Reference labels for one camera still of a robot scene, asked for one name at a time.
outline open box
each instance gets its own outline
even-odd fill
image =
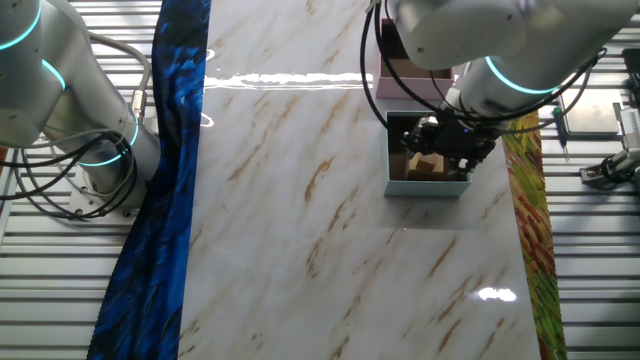
[[[389,61],[391,61],[398,76],[400,76],[404,83],[413,90],[416,95],[424,100],[442,100],[442,96],[440,96],[440,93],[438,93],[438,90],[433,85],[429,70],[421,69],[409,60],[409,55],[400,40],[398,29],[393,21],[389,19],[382,20],[381,46],[388,54]],[[384,61],[382,61],[382,58],[380,58],[379,71],[380,77],[378,77],[376,84],[376,98],[411,99],[411,97],[398,86],[393,77],[391,77],[391,73],[389,73],[389,69],[384,64]],[[449,91],[455,81],[453,68],[434,70],[433,75],[438,88],[446,96],[447,91]]]
[[[382,161],[384,194],[386,196],[460,197],[471,185],[471,176],[458,174],[446,181],[407,181],[409,168],[407,151],[400,142],[405,131],[411,131],[425,112],[388,111],[389,130],[382,129]]]

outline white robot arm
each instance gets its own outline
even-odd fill
[[[66,0],[0,2],[0,145],[27,147],[44,132],[52,141],[73,137],[59,145],[70,152],[97,136],[77,134],[113,130],[131,145],[137,164],[135,187],[122,206],[137,208],[160,143],[136,115],[100,69],[86,25]],[[123,156],[105,142],[80,159],[93,190],[122,186]]]
[[[468,172],[508,125],[491,119],[550,96],[628,24],[638,0],[389,0],[388,5],[417,66],[439,70],[468,62],[447,94],[453,109],[443,106],[451,116],[437,116],[444,130],[422,126],[405,142],[412,151],[470,162],[459,169]],[[477,117],[466,122],[477,130],[475,137],[469,126],[458,126],[465,114]],[[434,146],[457,138],[475,142],[475,149],[461,155]]]

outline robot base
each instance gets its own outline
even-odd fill
[[[74,181],[82,189],[91,189],[91,185],[85,181],[85,171],[78,167],[76,169],[76,176]],[[94,210],[97,210],[100,206],[104,205],[104,201],[99,197],[92,196],[86,192],[80,192],[73,187],[71,189],[71,200],[69,201],[69,211],[76,214],[87,214]],[[115,211],[107,214],[104,217],[95,218],[91,220],[92,224],[109,224],[109,225],[133,225],[133,222],[138,216],[137,210],[128,209],[116,209]]]

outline blue fabric strip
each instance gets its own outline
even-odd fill
[[[88,359],[176,359],[211,0],[164,0],[153,43],[162,158],[118,258]]]

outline marble surface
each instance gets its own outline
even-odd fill
[[[540,358],[502,148],[383,196],[366,5],[212,3],[181,359]]]

